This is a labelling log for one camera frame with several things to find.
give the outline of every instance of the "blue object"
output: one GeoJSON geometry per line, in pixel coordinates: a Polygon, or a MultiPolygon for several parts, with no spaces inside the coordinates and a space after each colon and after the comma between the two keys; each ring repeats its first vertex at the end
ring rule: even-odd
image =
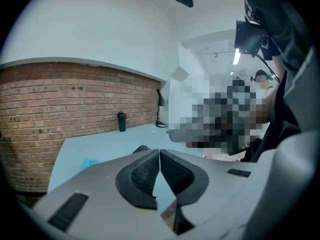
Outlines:
{"type": "Polygon", "coordinates": [[[98,160],[90,160],[90,159],[86,159],[83,161],[82,163],[82,170],[89,168],[90,166],[94,166],[96,164],[99,164],[98,160]]]}

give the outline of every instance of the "ceiling light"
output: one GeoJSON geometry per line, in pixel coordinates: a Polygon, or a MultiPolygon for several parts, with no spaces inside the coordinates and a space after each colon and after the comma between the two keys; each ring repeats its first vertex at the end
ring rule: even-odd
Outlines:
{"type": "Polygon", "coordinates": [[[234,55],[234,60],[233,60],[233,65],[237,65],[240,59],[240,52],[239,49],[235,49],[235,55],[234,55]]]}

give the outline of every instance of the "pixelated area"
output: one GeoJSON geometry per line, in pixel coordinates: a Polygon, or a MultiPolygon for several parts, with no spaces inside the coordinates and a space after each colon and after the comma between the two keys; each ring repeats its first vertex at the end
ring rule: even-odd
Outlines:
{"type": "Polygon", "coordinates": [[[236,154],[262,131],[263,97],[237,76],[187,79],[169,97],[170,138],[236,154]]]}

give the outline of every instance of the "table surface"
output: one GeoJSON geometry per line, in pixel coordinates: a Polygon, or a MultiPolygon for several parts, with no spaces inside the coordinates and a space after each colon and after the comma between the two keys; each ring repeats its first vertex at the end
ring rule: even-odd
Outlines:
{"type": "MultiPolygon", "coordinates": [[[[149,123],[130,127],[123,132],[116,130],[67,138],[55,161],[48,193],[81,172],[85,160],[107,162],[131,154],[140,145],[150,149],[176,150],[198,157],[203,156],[202,149],[187,148],[185,143],[172,142],[167,130],[149,123]]],[[[161,172],[156,178],[153,195],[156,196],[160,213],[175,199],[161,172]]]]}

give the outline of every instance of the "black rubber pad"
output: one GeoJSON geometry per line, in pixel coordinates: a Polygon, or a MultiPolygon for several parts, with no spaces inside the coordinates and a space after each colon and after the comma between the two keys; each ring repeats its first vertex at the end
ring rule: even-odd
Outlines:
{"type": "Polygon", "coordinates": [[[237,175],[237,176],[241,176],[241,177],[246,177],[248,178],[251,174],[250,171],[246,171],[246,170],[237,170],[237,169],[230,169],[227,171],[228,174],[233,174],[233,175],[237,175]]]}
{"type": "Polygon", "coordinates": [[[180,235],[194,227],[184,217],[181,207],[199,200],[209,185],[209,176],[202,168],[174,155],[169,150],[160,150],[160,163],[162,175],[176,196],[173,231],[180,235]]]}
{"type": "Polygon", "coordinates": [[[74,221],[89,196],[82,193],[74,193],[48,220],[48,223],[65,232],[74,221]]]}
{"type": "Polygon", "coordinates": [[[145,156],[119,171],[115,185],[119,193],[133,206],[157,210],[156,198],[152,194],[160,171],[159,149],[144,152],[145,156]]]}

